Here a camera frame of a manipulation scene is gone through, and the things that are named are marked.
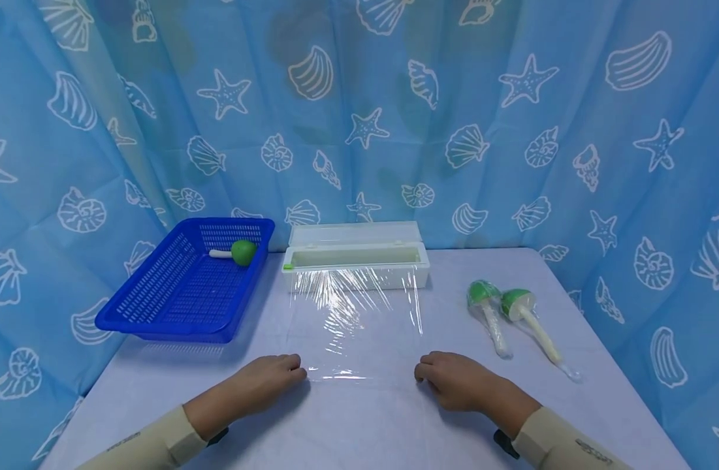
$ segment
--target forearm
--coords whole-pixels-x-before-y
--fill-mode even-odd
[[[199,454],[206,445],[180,406],[93,457],[79,470],[176,469]]]

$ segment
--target beige sleeve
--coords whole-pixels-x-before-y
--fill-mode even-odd
[[[205,449],[181,406],[88,460],[78,470],[176,469]]]
[[[630,470],[546,407],[529,416],[513,449],[539,470]]]

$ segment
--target right hand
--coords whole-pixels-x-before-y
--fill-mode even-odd
[[[483,400],[502,380],[477,361],[453,352],[432,351],[414,368],[418,382],[427,380],[440,406],[448,411],[484,412]]]

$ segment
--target blue backdrop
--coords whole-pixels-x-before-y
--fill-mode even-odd
[[[719,0],[0,0],[0,469],[121,342],[185,217],[416,219],[538,249],[696,469],[719,465]]]

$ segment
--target white tablecloth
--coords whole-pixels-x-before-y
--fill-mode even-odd
[[[234,342],[128,337],[41,468],[72,469],[255,357],[287,352],[300,353],[310,381],[265,414],[236,422],[185,468],[527,468],[494,444],[492,422],[439,410],[426,385],[414,381],[414,365],[430,350],[462,353],[511,378],[637,469],[688,468],[535,251],[463,249],[429,257],[430,280],[418,298],[402,290],[387,291],[387,302],[377,292],[354,297],[353,306],[339,307],[353,310],[342,317],[313,298],[286,293],[282,256],[271,255]],[[466,309],[468,285],[478,278],[536,293],[539,320],[584,383],[569,381],[511,325],[504,330],[514,357],[501,360]]]

